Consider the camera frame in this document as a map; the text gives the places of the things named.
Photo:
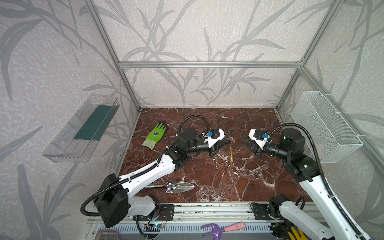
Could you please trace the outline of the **clear plastic wall tray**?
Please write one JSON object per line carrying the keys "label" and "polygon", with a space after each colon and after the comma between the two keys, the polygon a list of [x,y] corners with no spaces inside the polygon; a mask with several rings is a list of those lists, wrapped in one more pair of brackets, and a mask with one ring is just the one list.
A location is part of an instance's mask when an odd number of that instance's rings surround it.
{"label": "clear plastic wall tray", "polygon": [[54,163],[86,163],[120,107],[117,97],[90,94],[42,155]]}

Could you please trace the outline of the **green work glove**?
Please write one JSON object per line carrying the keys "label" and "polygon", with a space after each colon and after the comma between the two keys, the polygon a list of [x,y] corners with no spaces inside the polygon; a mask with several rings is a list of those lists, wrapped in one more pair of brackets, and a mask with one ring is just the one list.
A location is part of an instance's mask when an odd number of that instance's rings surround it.
{"label": "green work glove", "polygon": [[154,149],[155,145],[162,139],[167,130],[167,123],[159,122],[154,129],[148,134],[142,146],[147,147],[151,150]]}

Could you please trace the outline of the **yellow black glove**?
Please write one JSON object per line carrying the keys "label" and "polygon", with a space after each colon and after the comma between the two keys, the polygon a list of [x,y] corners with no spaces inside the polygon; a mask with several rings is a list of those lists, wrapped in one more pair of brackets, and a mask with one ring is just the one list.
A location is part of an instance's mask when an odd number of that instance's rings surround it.
{"label": "yellow black glove", "polygon": [[279,229],[284,240],[310,240],[300,228],[289,221],[280,224]]}

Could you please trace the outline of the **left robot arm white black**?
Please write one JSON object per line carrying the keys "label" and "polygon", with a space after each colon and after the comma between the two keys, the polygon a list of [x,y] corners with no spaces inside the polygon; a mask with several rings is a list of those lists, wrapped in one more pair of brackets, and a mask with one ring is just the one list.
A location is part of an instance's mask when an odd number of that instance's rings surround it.
{"label": "left robot arm white black", "polygon": [[101,217],[110,228],[131,216],[156,218],[162,205],[151,196],[138,197],[142,189],[158,179],[182,168],[192,154],[207,152],[212,158],[222,147],[231,144],[222,129],[211,129],[201,115],[186,117],[178,127],[177,139],[165,148],[157,160],[126,175],[107,176],[98,192],[87,198],[80,213],[88,217]]}

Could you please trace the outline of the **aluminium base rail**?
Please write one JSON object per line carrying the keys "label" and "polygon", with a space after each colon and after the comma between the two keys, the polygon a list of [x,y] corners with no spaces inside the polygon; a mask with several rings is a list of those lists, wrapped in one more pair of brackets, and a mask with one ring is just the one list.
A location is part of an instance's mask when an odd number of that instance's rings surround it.
{"label": "aluminium base rail", "polygon": [[[252,202],[175,202],[161,203],[160,214],[156,220],[169,224],[187,223],[281,223],[283,218],[271,218],[267,213],[254,213],[251,208]],[[128,215],[117,223],[107,224],[107,228],[118,224],[134,224],[137,213],[133,208],[129,209]],[[325,214],[322,214],[314,202],[307,202],[303,212],[315,221],[330,226],[326,222]]]}

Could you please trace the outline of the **purple pink garden fork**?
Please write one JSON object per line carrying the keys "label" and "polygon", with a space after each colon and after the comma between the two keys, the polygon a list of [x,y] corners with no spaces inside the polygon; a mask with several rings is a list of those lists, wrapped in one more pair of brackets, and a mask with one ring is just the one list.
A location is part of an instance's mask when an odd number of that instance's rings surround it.
{"label": "purple pink garden fork", "polygon": [[239,222],[239,223],[227,226],[225,228],[220,228],[217,224],[211,223],[211,224],[203,225],[201,227],[201,229],[205,229],[205,228],[211,228],[211,231],[208,233],[204,233],[203,237],[213,236],[214,240],[220,240],[222,233],[245,229],[246,224],[244,222]]}

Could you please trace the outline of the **small green circuit board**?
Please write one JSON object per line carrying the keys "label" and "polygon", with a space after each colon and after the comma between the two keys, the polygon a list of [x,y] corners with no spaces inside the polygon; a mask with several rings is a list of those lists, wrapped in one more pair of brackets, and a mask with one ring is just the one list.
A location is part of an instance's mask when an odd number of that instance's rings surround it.
{"label": "small green circuit board", "polygon": [[166,223],[154,223],[154,224],[146,224],[145,225],[145,231],[147,232],[160,232],[162,229],[164,229],[166,226]]}

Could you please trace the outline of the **silver garden trowel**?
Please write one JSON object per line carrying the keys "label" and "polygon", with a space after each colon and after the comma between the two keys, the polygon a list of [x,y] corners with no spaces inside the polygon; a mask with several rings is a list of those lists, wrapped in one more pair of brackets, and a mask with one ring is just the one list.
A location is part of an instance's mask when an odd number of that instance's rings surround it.
{"label": "silver garden trowel", "polygon": [[146,189],[165,189],[167,194],[176,194],[191,191],[195,185],[184,181],[167,181],[166,185],[147,185]]}

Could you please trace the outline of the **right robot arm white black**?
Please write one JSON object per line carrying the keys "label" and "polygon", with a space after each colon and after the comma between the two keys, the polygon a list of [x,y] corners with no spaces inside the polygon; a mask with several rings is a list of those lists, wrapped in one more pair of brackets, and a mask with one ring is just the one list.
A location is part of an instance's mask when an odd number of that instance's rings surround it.
{"label": "right robot arm white black", "polygon": [[295,123],[280,126],[279,142],[262,130],[251,129],[242,144],[259,158],[262,155],[282,160],[283,166],[310,196],[326,221],[321,224],[284,195],[270,199],[270,215],[290,225],[284,236],[295,240],[369,240],[367,234],[339,201],[324,174],[315,142],[309,131]]}

